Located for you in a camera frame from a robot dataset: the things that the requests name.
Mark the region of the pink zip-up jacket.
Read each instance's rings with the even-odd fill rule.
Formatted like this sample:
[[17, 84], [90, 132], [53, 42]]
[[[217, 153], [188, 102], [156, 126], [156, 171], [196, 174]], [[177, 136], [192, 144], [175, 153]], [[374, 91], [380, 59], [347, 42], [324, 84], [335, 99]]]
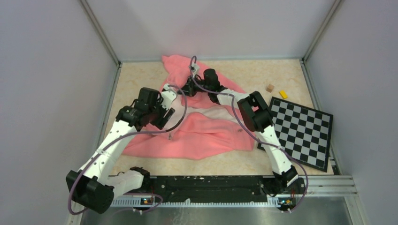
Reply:
[[251, 151], [254, 140], [238, 124], [231, 108], [231, 99], [223, 105], [213, 103], [207, 93], [187, 97], [179, 95], [171, 107], [175, 110], [165, 128], [182, 123], [162, 134], [135, 136], [124, 155], [143, 158], [185, 158], [199, 160], [233, 150]]

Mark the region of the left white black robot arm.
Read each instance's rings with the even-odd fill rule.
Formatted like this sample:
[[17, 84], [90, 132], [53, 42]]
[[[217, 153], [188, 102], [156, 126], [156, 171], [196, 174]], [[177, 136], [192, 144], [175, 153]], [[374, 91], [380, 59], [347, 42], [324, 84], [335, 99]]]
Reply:
[[175, 112], [171, 104], [179, 90], [171, 84], [165, 84], [162, 91], [141, 88], [138, 98], [119, 110], [109, 133], [90, 159], [78, 171], [71, 170], [66, 176], [71, 215], [85, 210], [102, 214], [115, 198], [127, 192], [149, 191], [150, 173], [142, 168], [133, 167], [116, 176], [110, 173], [128, 143], [135, 136], [146, 134], [143, 127], [151, 123], [158, 128], [155, 134], [165, 133], [163, 128]]

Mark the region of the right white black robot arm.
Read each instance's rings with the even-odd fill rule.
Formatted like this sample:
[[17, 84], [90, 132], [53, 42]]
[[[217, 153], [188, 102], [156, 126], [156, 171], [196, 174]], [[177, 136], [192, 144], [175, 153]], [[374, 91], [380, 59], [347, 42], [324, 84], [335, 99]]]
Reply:
[[266, 146], [276, 179], [275, 187], [281, 193], [288, 193], [299, 178], [293, 165], [296, 161], [280, 144], [271, 110], [262, 95], [257, 91], [251, 94], [240, 93], [222, 86], [214, 69], [206, 69], [203, 79], [197, 75], [197, 71], [194, 66], [189, 66], [190, 75], [182, 93], [193, 97], [198, 92], [206, 92], [214, 104], [230, 106], [243, 130], [255, 141]]

